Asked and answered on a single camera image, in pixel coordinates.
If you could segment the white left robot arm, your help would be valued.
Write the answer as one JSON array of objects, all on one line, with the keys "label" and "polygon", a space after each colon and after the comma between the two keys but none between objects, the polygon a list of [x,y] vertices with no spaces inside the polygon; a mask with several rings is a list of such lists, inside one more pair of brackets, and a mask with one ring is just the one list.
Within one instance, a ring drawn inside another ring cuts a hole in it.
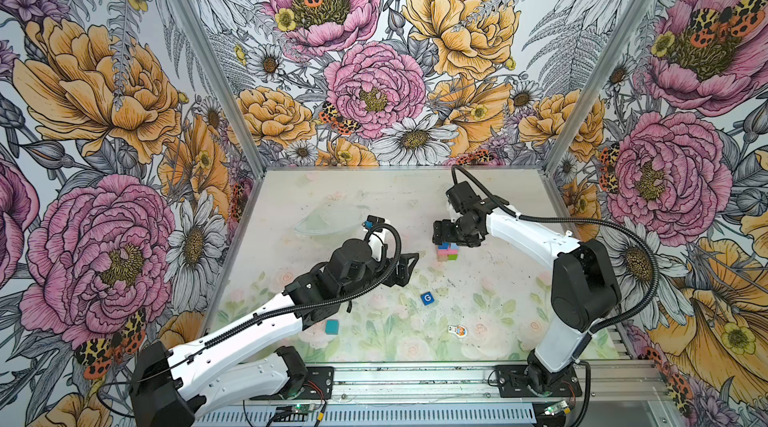
[{"label": "white left robot arm", "polygon": [[348,239],[254,312],[199,339],[142,351],[129,394],[139,426],[191,426],[249,398],[288,400],[308,379],[304,360],[280,341],[335,315],[373,289],[404,287],[419,256],[387,251],[378,237]]}]

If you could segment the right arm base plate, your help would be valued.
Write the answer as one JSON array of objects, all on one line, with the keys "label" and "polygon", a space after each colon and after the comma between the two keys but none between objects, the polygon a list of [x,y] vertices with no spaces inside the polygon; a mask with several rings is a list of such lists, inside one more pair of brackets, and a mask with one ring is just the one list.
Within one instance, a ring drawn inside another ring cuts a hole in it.
[{"label": "right arm base plate", "polygon": [[570,366],[558,373],[540,371],[533,365],[502,364],[493,368],[489,377],[501,398],[577,398],[582,387],[575,369]]}]

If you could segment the pink rectangular block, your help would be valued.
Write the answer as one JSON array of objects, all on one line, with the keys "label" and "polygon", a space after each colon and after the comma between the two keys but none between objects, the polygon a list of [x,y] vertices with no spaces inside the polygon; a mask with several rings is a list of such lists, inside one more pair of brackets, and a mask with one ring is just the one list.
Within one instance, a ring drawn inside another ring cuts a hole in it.
[{"label": "pink rectangular block", "polygon": [[439,250],[439,249],[437,249],[436,250],[437,257],[438,256],[447,256],[448,257],[449,254],[458,254],[458,250],[450,250],[450,249],[448,249],[448,250]]}]

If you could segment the teal cube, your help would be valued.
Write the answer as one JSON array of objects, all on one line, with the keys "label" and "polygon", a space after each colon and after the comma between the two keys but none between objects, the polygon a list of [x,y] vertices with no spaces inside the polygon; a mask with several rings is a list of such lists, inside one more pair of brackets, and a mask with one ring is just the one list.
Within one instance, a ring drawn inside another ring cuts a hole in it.
[{"label": "teal cube", "polygon": [[325,323],[325,333],[330,336],[337,336],[339,334],[340,324],[336,319],[327,320]]}]

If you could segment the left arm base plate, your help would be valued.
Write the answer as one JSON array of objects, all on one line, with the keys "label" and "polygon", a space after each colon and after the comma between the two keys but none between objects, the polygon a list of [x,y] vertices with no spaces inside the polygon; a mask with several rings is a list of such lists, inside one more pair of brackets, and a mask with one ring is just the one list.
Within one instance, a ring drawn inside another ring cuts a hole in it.
[{"label": "left arm base plate", "polygon": [[287,384],[276,394],[260,396],[260,400],[327,400],[332,396],[335,369],[328,366],[310,366],[299,373],[290,374]]}]

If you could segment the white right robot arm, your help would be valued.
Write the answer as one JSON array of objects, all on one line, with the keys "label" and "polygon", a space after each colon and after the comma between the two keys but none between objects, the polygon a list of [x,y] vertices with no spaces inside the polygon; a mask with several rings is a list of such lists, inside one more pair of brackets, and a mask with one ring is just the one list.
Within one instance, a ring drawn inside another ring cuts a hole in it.
[{"label": "white right robot arm", "polygon": [[529,354],[524,379],[536,395],[553,392],[622,298],[606,248],[550,229],[555,218],[518,213],[490,193],[481,197],[467,181],[451,186],[446,198],[450,217],[434,222],[434,244],[474,248],[492,236],[551,269],[555,319]]}]

